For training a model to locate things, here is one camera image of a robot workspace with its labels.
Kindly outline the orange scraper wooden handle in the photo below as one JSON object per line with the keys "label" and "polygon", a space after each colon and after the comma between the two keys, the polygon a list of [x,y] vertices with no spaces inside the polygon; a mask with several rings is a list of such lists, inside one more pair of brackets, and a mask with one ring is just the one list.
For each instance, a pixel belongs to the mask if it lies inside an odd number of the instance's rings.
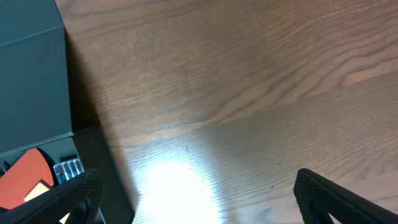
{"label": "orange scraper wooden handle", "polygon": [[16,208],[60,185],[53,171],[58,163],[37,147],[25,151],[11,166],[4,162],[1,166],[1,211]]}

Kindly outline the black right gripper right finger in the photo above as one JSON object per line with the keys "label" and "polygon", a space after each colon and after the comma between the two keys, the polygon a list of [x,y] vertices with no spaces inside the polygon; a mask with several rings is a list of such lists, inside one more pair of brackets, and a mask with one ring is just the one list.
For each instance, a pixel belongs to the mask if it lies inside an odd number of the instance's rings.
{"label": "black right gripper right finger", "polygon": [[305,224],[333,223],[397,223],[397,214],[310,169],[297,172],[294,195]]}

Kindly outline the black box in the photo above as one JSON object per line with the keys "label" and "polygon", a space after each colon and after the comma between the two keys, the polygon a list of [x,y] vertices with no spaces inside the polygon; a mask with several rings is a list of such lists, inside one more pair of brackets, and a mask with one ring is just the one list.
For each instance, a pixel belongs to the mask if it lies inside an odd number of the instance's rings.
{"label": "black box", "polygon": [[99,169],[94,220],[131,223],[134,209],[54,1],[1,2],[1,166],[32,148]]}

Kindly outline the blue drill bit case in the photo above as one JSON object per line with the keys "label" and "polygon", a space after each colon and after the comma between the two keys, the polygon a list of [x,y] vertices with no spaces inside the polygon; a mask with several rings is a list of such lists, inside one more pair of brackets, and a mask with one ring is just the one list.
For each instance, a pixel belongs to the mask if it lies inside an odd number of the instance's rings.
{"label": "blue drill bit case", "polygon": [[53,171],[59,184],[84,173],[84,168],[79,159],[70,159],[53,166]]}

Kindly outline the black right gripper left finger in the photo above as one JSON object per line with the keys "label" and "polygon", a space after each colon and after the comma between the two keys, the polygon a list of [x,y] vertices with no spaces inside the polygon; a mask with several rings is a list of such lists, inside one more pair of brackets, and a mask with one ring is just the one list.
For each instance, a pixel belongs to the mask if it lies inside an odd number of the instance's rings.
{"label": "black right gripper left finger", "polygon": [[29,200],[1,213],[1,223],[93,223],[101,199],[103,182],[99,169],[89,169]]}

